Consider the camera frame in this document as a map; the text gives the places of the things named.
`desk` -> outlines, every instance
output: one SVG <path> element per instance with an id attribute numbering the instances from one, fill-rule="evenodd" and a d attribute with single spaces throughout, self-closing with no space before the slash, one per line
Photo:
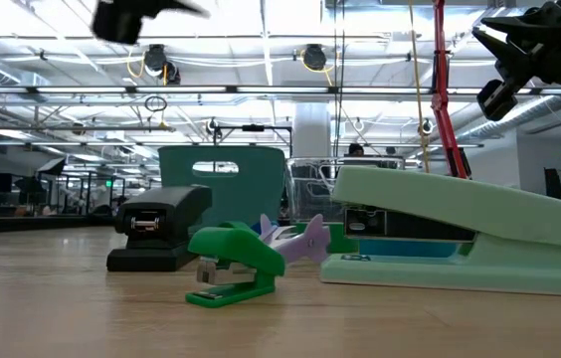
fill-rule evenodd
<path id="1" fill-rule="evenodd" d="M 320 283 L 184 302 L 195 265 L 107 273 L 111 228 L 0 234 L 0 357 L 561 357 L 561 297 Z"/>

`green plastic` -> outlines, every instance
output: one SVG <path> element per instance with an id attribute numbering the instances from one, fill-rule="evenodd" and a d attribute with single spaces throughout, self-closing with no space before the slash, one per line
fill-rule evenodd
<path id="1" fill-rule="evenodd" d="M 186 301 L 203 307 L 218 308 L 274 292 L 275 277 L 284 275 L 284 258 L 263 243 L 249 228 L 201 229 L 192 237 L 188 250 L 201 256 L 241 263 L 257 269 L 253 282 L 220 285 L 202 291 L 205 295 L 220 295 L 219 298 L 207 298 L 199 295 L 199 292 L 186 294 Z"/>
<path id="2" fill-rule="evenodd" d="M 341 169 L 333 199 L 478 234 L 470 250 L 447 259 L 355 261 L 335 255 L 322 266 L 323 281 L 561 294 L 561 200 L 469 180 L 358 167 Z"/>
<path id="3" fill-rule="evenodd" d="M 307 223 L 296 223 L 296 230 L 299 233 L 304 232 Z M 324 223 L 329 227 L 329 235 L 331 243 L 327 247 L 330 254 L 353 254 L 358 252 L 358 241 L 347 239 L 344 235 L 344 225 L 342 223 Z"/>
<path id="4" fill-rule="evenodd" d="M 162 185 L 204 185 L 212 188 L 212 207 L 203 227 L 229 221 L 257 222 L 261 214 L 279 214 L 284 188 L 284 154 L 257 146 L 168 146 L 159 149 Z M 233 162 L 239 173 L 193 170 L 197 162 Z"/>

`ceiling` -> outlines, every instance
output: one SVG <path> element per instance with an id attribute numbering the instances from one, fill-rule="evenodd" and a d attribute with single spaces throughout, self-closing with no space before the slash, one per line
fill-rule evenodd
<path id="1" fill-rule="evenodd" d="M 481 88 L 498 78 L 494 58 L 469 35 L 478 19 L 518 15 L 534 2 L 539 3 L 520 1 L 519 8 L 509 9 L 487 8 L 488 2 L 483 0 L 449 2 L 445 36 L 452 51 L 451 88 Z M 20 78 L 23 74 L 37 74 L 45 85 L 52 86 L 160 86 L 159 80 L 146 71 L 140 77 L 137 75 L 141 73 L 141 54 L 148 45 L 163 44 L 170 61 L 180 71 L 183 86 L 326 87 L 329 81 L 346 87 L 413 89 L 416 85 L 415 62 L 409 59 L 413 50 L 409 9 L 404 1 L 378 6 L 381 1 L 349 0 L 344 21 L 338 14 L 334 24 L 331 10 L 315 0 L 196 0 L 195 3 L 209 12 L 208 19 L 163 12 L 154 20 L 144 21 L 139 44 L 133 47 L 105 43 L 93 37 L 90 23 L 95 3 L 95 0 L 0 0 L 0 69 Z M 421 87 L 427 88 L 431 85 L 435 48 L 433 8 L 431 2 L 415 4 L 418 67 Z M 309 71 L 299 57 L 307 44 L 322 46 L 328 66 L 334 65 L 334 50 L 344 49 L 344 75 L 341 66 L 337 76 L 330 72 L 329 79 L 324 73 Z M 481 120 L 474 94 L 451 97 L 449 113 L 456 130 Z M 143 106 L 145 95 L 131 98 L 120 94 L 51 95 L 48 98 L 52 100 L 38 103 L 11 98 L 0 96 L 0 122 L 5 124 L 39 124 L 42 118 L 47 126 L 80 122 L 89 126 L 136 128 L 147 126 L 152 115 L 150 126 L 163 121 L 171 128 L 170 131 L 105 130 L 86 135 L 29 133 L 47 140 L 52 136 L 65 141 L 97 141 L 109 136 L 141 142 L 203 142 L 207 140 L 205 126 L 211 118 L 222 125 L 291 126 L 298 104 L 316 101 L 293 95 L 180 94 L 169 95 L 168 107 L 152 114 Z M 333 98 L 320 97 L 317 101 L 329 102 L 333 119 Z M 351 97 L 343 101 L 343 107 L 350 118 L 341 139 L 345 142 L 419 142 L 415 92 L 397 98 Z M 423 98 L 422 115 L 433 120 L 428 96 Z M 354 122 L 359 130 L 354 130 Z M 225 142 L 272 143 L 288 154 L 283 135 L 270 131 L 235 131 Z M 13 135 L 0 136 L 18 139 Z M 144 156 L 154 160 L 154 149 L 147 150 Z M 107 158 L 125 160 L 115 157 L 116 154 L 112 151 Z"/>

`black stapler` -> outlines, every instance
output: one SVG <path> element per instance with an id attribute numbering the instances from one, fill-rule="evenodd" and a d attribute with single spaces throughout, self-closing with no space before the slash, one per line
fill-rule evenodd
<path id="1" fill-rule="evenodd" d="M 119 207 L 115 230 L 126 234 L 125 248 L 108 255 L 109 271 L 175 271 L 190 263 L 190 226 L 212 206 L 212 190 L 204 186 L 157 188 Z"/>

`mint green stapler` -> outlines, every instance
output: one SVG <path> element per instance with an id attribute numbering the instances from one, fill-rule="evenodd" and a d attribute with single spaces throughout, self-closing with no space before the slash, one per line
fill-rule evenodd
<path id="1" fill-rule="evenodd" d="M 561 200 L 432 174 L 344 167 L 332 199 L 358 240 L 461 243 L 449 258 L 332 255 L 324 282 L 561 295 Z"/>

